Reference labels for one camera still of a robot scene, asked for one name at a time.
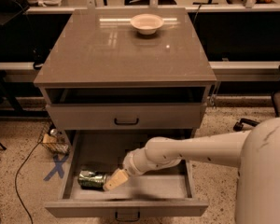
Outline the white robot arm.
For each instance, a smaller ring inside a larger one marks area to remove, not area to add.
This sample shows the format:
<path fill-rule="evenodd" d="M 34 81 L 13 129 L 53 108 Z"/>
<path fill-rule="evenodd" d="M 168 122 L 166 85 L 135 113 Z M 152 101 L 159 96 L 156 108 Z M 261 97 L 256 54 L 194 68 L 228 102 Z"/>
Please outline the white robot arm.
<path fill-rule="evenodd" d="M 174 167 L 182 160 L 238 169 L 236 224 L 280 224 L 280 118 L 244 132 L 184 140 L 151 138 L 126 155 L 104 189 L 112 190 L 135 175 Z"/>

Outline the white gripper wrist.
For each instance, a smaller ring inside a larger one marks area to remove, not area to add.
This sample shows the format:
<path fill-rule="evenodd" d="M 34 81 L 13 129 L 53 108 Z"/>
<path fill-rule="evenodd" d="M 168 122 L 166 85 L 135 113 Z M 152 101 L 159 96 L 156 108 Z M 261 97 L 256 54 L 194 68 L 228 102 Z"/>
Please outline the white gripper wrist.
<path fill-rule="evenodd" d="M 129 179 L 129 175 L 142 175 L 148 171 L 149 165 L 145 150 L 143 148 L 135 149 L 126 155 L 123 160 L 123 169 L 117 169 L 106 180 L 103 189 L 112 190 L 125 183 Z"/>

